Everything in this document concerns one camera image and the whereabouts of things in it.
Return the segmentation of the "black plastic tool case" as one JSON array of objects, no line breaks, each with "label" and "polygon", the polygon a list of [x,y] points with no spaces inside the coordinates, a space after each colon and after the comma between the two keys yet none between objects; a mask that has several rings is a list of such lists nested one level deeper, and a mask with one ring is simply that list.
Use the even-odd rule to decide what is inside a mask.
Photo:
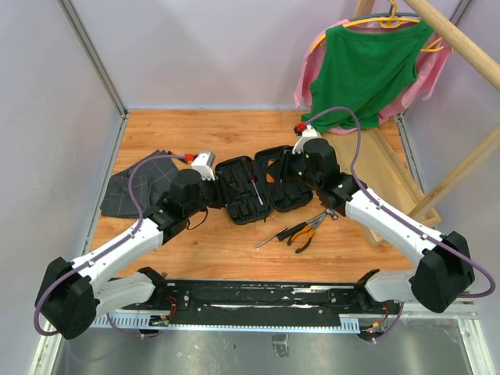
[{"label": "black plastic tool case", "polygon": [[[274,211],[286,213],[309,204],[313,199],[312,190],[299,182],[266,182],[266,166],[269,159],[290,152],[291,146],[277,146],[248,155],[238,156],[216,165],[216,177],[222,184],[225,208],[230,220],[237,225],[245,225],[265,220]],[[261,206],[252,186],[255,178],[262,196]]]}]

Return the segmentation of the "orange-handled screwdriver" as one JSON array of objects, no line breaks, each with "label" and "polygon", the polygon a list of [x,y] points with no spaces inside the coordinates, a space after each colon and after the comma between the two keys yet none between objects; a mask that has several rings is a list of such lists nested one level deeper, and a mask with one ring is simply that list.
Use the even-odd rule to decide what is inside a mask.
[{"label": "orange-handled screwdriver", "polygon": [[275,162],[275,159],[269,159],[268,162],[267,162],[267,166],[266,166],[266,182],[268,184],[272,184],[275,182],[275,179],[273,177],[273,174],[272,174],[272,165],[274,164]]}]

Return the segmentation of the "black-handled screwdriver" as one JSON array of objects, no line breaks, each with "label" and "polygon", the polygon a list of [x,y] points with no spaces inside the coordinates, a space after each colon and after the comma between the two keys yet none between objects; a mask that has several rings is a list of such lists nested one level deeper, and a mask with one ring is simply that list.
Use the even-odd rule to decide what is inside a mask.
[{"label": "black-handled screwdriver", "polygon": [[263,199],[262,199],[262,196],[261,196],[261,194],[260,194],[260,192],[259,192],[259,189],[258,189],[258,187],[257,187],[257,183],[256,183],[256,181],[255,181],[255,178],[253,178],[251,182],[252,182],[252,186],[253,186],[253,188],[254,188],[254,190],[255,190],[256,197],[257,197],[257,199],[258,199],[259,204],[260,204],[261,206],[264,206],[264,204],[263,204]]}]

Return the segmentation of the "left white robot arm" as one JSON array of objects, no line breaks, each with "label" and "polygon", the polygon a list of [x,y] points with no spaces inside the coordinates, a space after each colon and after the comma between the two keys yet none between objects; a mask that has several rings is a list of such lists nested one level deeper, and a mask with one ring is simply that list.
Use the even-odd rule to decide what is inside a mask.
[{"label": "left white robot arm", "polygon": [[47,334],[41,328],[41,316],[55,328],[53,334],[70,340],[96,318],[117,309],[134,304],[158,309],[170,301],[166,279],[152,268],[129,277],[116,274],[186,230],[193,215],[216,206],[214,154],[200,152],[183,158],[191,163],[190,168],[177,173],[156,204],[138,212],[132,227],[93,252],[49,263],[35,300],[34,327],[39,334]]}]

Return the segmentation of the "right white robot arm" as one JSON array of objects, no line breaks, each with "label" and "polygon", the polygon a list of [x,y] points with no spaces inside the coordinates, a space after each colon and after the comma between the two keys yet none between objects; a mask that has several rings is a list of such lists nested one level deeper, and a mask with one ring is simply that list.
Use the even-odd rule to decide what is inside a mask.
[{"label": "right white robot arm", "polygon": [[341,171],[334,148],[312,128],[271,159],[266,173],[274,180],[305,184],[323,207],[370,228],[412,263],[410,270],[367,273],[354,293],[355,306],[362,312],[395,300],[417,301],[433,313],[442,313],[474,282],[468,244],[461,234],[442,234],[409,218],[354,171]]}]

